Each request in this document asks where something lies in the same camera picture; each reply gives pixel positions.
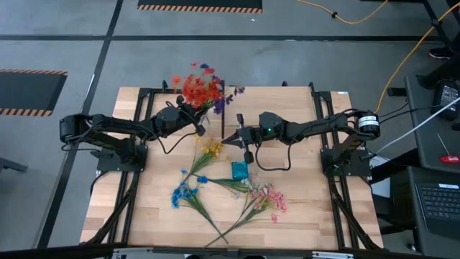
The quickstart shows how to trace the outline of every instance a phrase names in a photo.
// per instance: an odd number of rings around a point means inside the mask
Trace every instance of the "gray floor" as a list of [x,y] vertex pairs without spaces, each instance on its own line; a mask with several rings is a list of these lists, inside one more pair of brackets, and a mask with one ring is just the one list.
[[[116,1],[3,0],[0,35],[105,35]],[[354,20],[378,3],[359,0],[323,0]],[[447,10],[432,1],[437,14]],[[429,18],[419,4],[388,4],[374,18],[350,26],[333,21],[323,11],[296,1],[264,0],[264,13],[217,14],[141,12],[136,0],[125,0],[115,35],[422,35]],[[452,19],[445,23],[452,35]],[[414,42],[279,42],[279,41],[120,41],[112,42],[104,64],[91,113],[111,114],[121,86],[159,87],[161,80],[188,72],[193,61],[207,62],[227,83],[244,86],[304,86],[318,90],[348,91],[354,107],[374,109],[380,92]],[[60,151],[58,120],[78,113],[85,99],[102,42],[0,41],[0,67],[69,71],[54,114],[48,118],[0,117],[0,156],[26,163],[29,171],[0,175],[0,250],[35,245],[64,154]],[[423,44],[395,78],[425,73],[440,65]],[[387,97],[381,113],[403,105]],[[409,116],[385,124],[382,136],[368,144],[382,147],[411,128]],[[383,152],[395,157],[415,146],[413,137]],[[50,246],[78,244],[89,201],[96,159],[79,153],[73,166]],[[385,247],[409,252],[407,233],[384,237]]]

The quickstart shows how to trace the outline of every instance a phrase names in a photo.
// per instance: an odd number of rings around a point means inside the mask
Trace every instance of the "computer keyboard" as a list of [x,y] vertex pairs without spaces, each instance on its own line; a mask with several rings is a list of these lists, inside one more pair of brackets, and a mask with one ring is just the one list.
[[442,183],[417,184],[425,218],[460,221],[460,188]]

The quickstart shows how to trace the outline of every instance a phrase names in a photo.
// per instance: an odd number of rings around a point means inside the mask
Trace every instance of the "wire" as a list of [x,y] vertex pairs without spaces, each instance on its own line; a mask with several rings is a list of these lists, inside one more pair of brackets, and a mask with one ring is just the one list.
[[140,125],[140,127],[143,128],[144,130],[147,130],[147,132],[151,133],[152,135],[154,135],[154,136],[156,137],[156,140],[158,140],[158,142],[159,142],[160,145],[161,145],[161,148],[163,149],[163,152],[164,152],[166,155],[169,154],[169,153],[171,153],[171,152],[174,150],[174,148],[175,148],[185,137],[191,136],[191,135],[194,135],[194,134],[197,134],[197,132],[192,132],[192,133],[188,133],[188,134],[183,135],[183,136],[173,145],[173,147],[172,147],[169,151],[166,151],[165,145],[163,144],[163,141],[161,141],[161,139],[158,137],[158,135],[156,135],[152,130],[150,130],[150,129],[144,127],[144,126],[141,126],[141,125]]
[[161,140],[160,140],[159,138],[158,138],[158,141],[160,142],[160,144],[161,144],[161,146],[162,146],[162,148],[163,148],[163,152],[167,155],[167,154],[171,153],[171,152],[174,150],[174,148],[175,148],[185,137],[188,137],[188,136],[191,136],[191,135],[195,135],[196,133],[197,133],[197,132],[192,132],[192,133],[188,133],[188,134],[183,135],[183,136],[173,145],[173,147],[172,147],[169,151],[167,151],[167,152],[166,152],[165,146],[163,145],[163,143],[161,142]]
[[342,19],[339,15],[337,15],[336,12],[333,12],[329,9],[327,9],[326,7],[320,5],[320,4],[314,4],[314,3],[310,3],[309,1],[302,1],[302,0],[296,0],[300,3],[304,3],[304,4],[309,4],[311,6],[316,6],[318,8],[321,8],[322,10],[328,12],[329,14],[332,14],[334,18],[337,18],[339,19],[341,22],[344,22],[346,24],[351,24],[351,25],[354,25],[354,24],[358,24],[360,22],[364,22],[365,20],[369,19],[370,17],[372,17],[376,12],[378,12],[380,10],[380,8],[382,8],[385,4],[387,4],[388,0],[385,0],[385,2],[383,2],[382,4],[380,4],[379,7],[377,7],[377,9],[375,9],[371,14],[369,14],[368,16],[366,16],[365,18],[363,19],[360,19],[359,21],[356,21],[356,22],[350,22],[350,21],[346,21],[345,19]]
[[382,148],[380,148],[376,154],[379,154],[380,152],[382,152],[382,150],[384,150],[385,148],[395,144],[396,142],[398,142],[399,140],[401,140],[402,138],[408,136],[410,133],[418,130],[420,127],[422,127],[426,122],[429,122],[432,118],[436,117],[438,114],[440,114],[441,112],[443,112],[445,109],[449,108],[450,106],[452,106],[453,104],[455,104],[456,102],[458,102],[460,100],[460,97],[453,100],[450,104],[446,105],[445,107],[443,107],[442,109],[440,109],[439,111],[437,111],[435,114],[429,116],[429,118],[427,118],[425,121],[423,121],[422,123],[420,123],[417,127],[411,129],[409,132],[405,133],[403,136],[397,138],[396,140],[393,140],[392,142],[386,144],[385,146],[383,146]]
[[60,147],[60,149],[62,151],[65,151],[65,152],[70,152],[70,151],[96,151],[96,152],[100,152],[100,150],[97,150],[96,148],[69,148],[69,149],[65,149],[65,147],[69,146],[69,145],[72,145],[72,143],[70,142],[70,140],[74,140],[76,139],[76,141],[74,143],[79,143],[84,137],[86,137],[96,126],[98,126],[100,123],[102,123],[102,121],[99,121],[93,125],[91,125],[91,127],[89,127],[89,129],[87,129],[83,134],[81,134],[80,136],[75,136],[75,137],[70,137],[68,138],[68,143],[64,144],[62,147]]
[[[460,6],[460,3],[457,3],[455,4],[453,7],[451,7],[447,12],[445,12],[441,17],[439,17],[438,19],[438,22],[442,21],[446,16],[447,14],[449,14],[450,12],[452,12],[452,10],[454,10],[456,7]],[[401,69],[401,67],[404,65],[404,63],[409,59],[409,57],[418,49],[418,47],[420,47],[420,44],[422,43],[422,41],[425,40],[425,38],[434,30],[434,26],[432,26],[426,33],[425,35],[418,41],[417,45],[409,52],[409,54],[407,56],[405,56],[404,60],[402,60],[401,64],[396,68],[396,71],[392,74],[392,76],[390,77],[390,79],[388,80],[387,82],[387,85],[383,88],[383,91],[382,91],[382,94],[380,94],[380,100],[379,100],[379,104],[377,105],[377,108],[375,109],[375,114],[379,112],[380,110],[380,107],[382,105],[382,101],[383,101],[383,98],[385,97],[385,92],[388,88],[388,86],[391,84],[391,82],[393,81],[393,78],[396,76],[396,74],[399,72],[399,70]]]
[[91,187],[89,189],[89,196],[93,195],[94,184],[96,184],[96,182],[99,180],[99,178],[104,176],[106,173],[108,173],[108,171],[101,171],[101,173],[94,178],[93,182],[91,183]]
[[386,122],[387,120],[390,120],[390,119],[393,119],[393,118],[395,118],[395,117],[401,116],[401,115],[403,115],[403,114],[407,114],[407,113],[409,113],[409,112],[416,112],[416,111],[419,111],[419,110],[422,110],[422,109],[438,108],[438,107],[442,107],[442,106],[443,106],[443,105],[433,105],[433,106],[428,106],[428,107],[423,107],[423,108],[415,108],[415,109],[411,109],[411,110],[408,110],[408,111],[405,111],[405,112],[400,112],[399,114],[395,114],[395,115],[393,115],[393,116],[391,116],[391,117],[389,117],[389,118],[386,118],[386,119],[382,120],[382,121],[380,122],[380,124],[382,124],[383,122]]
[[398,111],[404,109],[407,105],[409,105],[409,100],[406,98],[406,99],[405,99],[405,104],[402,105],[401,108],[396,109],[396,110],[393,111],[393,112],[389,112],[389,113],[387,113],[387,114],[381,115],[381,116],[379,116],[379,118],[383,118],[383,117],[386,117],[386,116],[388,116],[388,115],[394,114],[395,112],[398,112]]
[[259,163],[259,158],[258,158],[258,154],[259,154],[259,148],[261,147],[262,143],[260,143],[260,145],[256,144],[256,163],[257,165],[259,166],[260,169],[264,170],[264,171],[288,171],[290,170],[290,166],[291,166],[291,162],[290,162],[290,147],[292,147],[293,145],[293,142],[291,142],[289,144],[289,147],[287,148],[287,163],[289,164],[287,166],[287,168],[263,168],[260,163]]

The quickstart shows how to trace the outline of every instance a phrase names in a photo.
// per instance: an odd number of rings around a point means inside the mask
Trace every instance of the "teal box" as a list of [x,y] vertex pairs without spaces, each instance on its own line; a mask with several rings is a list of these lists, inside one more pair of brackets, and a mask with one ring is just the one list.
[[247,164],[244,161],[231,163],[231,177],[234,180],[243,180],[249,178]]

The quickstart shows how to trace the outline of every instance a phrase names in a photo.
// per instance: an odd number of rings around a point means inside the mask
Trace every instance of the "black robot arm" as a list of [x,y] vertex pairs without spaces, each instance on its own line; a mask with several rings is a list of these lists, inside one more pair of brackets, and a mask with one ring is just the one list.
[[141,122],[106,117],[102,114],[66,116],[60,120],[60,140],[66,145],[86,142],[112,150],[120,157],[122,163],[133,163],[137,156],[135,139],[133,137],[119,139],[108,135],[107,132],[134,135],[141,140],[156,140],[193,124],[198,135],[204,134],[205,129],[202,125],[198,125],[198,122],[206,111],[185,104],[182,96],[179,96],[176,102],[177,107],[168,102],[168,107]]
[[[244,148],[244,159],[247,163],[254,162],[249,145],[254,144],[259,147],[264,141],[279,140],[291,146],[306,137],[333,131],[345,132],[349,135],[343,143],[333,147],[334,163],[343,163],[350,159],[351,152],[364,141],[374,140],[380,136],[378,116],[371,111],[356,109],[349,109],[331,117],[301,124],[286,121],[272,112],[264,112],[259,115],[258,127],[245,127],[241,114],[238,114],[237,118],[239,129],[222,143]],[[349,126],[351,118],[354,119],[356,128]]]

